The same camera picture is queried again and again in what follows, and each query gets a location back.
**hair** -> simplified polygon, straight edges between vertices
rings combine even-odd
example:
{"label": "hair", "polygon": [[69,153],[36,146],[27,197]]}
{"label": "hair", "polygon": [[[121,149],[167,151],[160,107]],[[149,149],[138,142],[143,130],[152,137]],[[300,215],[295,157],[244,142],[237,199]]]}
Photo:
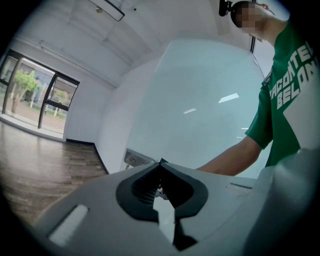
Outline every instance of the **hair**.
{"label": "hair", "polygon": [[256,5],[255,2],[249,2],[249,1],[239,1],[236,2],[232,7],[230,11],[231,20],[234,25],[236,25],[238,28],[242,28],[242,22],[241,20],[237,20],[237,15],[242,14],[242,8],[249,8],[249,6]]}

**wooden floor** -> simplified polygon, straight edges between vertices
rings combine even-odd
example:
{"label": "wooden floor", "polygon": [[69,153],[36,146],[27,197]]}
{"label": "wooden floor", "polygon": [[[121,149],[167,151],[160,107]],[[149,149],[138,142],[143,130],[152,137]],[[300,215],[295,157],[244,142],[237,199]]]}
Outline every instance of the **wooden floor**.
{"label": "wooden floor", "polygon": [[104,175],[94,146],[38,137],[0,122],[2,192],[27,223],[81,184]]}

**ceiling light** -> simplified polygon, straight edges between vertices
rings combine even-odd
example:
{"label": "ceiling light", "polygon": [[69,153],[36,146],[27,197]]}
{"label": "ceiling light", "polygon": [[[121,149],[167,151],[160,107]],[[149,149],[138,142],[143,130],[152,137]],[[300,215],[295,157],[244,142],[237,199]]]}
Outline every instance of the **ceiling light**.
{"label": "ceiling light", "polygon": [[183,113],[184,114],[188,114],[188,113],[193,112],[193,111],[196,111],[196,109],[195,108],[191,108],[191,109],[189,109],[189,110],[187,110],[187,111],[185,111]]}
{"label": "ceiling light", "polygon": [[121,21],[121,19],[125,16],[125,14],[118,7],[116,7],[112,2],[108,0],[89,0],[89,1],[94,3],[98,8],[104,10],[117,22]]}
{"label": "ceiling light", "polygon": [[230,101],[230,100],[233,100],[233,99],[236,99],[236,98],[239,98],[239,95],[238,93],[234,93],[234,94],[231,94],[227,97],[223,97],[220,99],[219,103],[222,103],[222,102],[226,102],[226,101]]}

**tree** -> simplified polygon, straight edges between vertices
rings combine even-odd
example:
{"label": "tree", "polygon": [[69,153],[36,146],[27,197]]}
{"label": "tree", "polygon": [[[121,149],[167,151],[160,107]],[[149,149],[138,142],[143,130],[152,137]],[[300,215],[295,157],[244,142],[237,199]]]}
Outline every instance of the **tree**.
{"label": "tree", "polygon": [[[31,96],[31,101],[30,101],[30,108],[32,108],[32,106],[34,105],[34,100],[35,100],[35,97],[36,97],[36,94],[38,92],[38,90],[41,88],[41,84],[38,82],[37,79],[35,79],[37,81],[37,86],[33,89],[33,93],[32,93],[32,96]],[[47,83],[44,83],[44,86],[42,87],[42,90],[41,90],[41,94],[42,94],[42,91],[43,89],[47,86]]]}
{"label": "tree", "polygon": [[[54,91],[54,98],[58,99],[58,102],[63,104],[68,99],[68,93],[65,90],[55,90]],[[53,116],[55,117],[57,115],[58,108],[55,108]]]}
{"label": "tree", "polygon": [[30,74],[27,71],[19,69],[14,76],[14,83],[16,84],[14,89],[13,104],[12,104],[12,113],[16,113],[19,102],[25,95],[26,91],[33,91],[38,82],[35,79],[35,71],[32,71]]}

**sleeve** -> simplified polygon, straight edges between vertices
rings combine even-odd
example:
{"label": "sleeve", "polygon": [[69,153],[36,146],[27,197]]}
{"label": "sleeve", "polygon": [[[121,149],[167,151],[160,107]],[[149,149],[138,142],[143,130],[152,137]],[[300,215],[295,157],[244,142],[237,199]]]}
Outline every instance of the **sleeve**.
{"label": "sleeve", "polygon": [[271,99],[268,86],[264,85],[264,83],[262,83],[259,93],[258,110],[245,134],[263,149],[273,140]]}

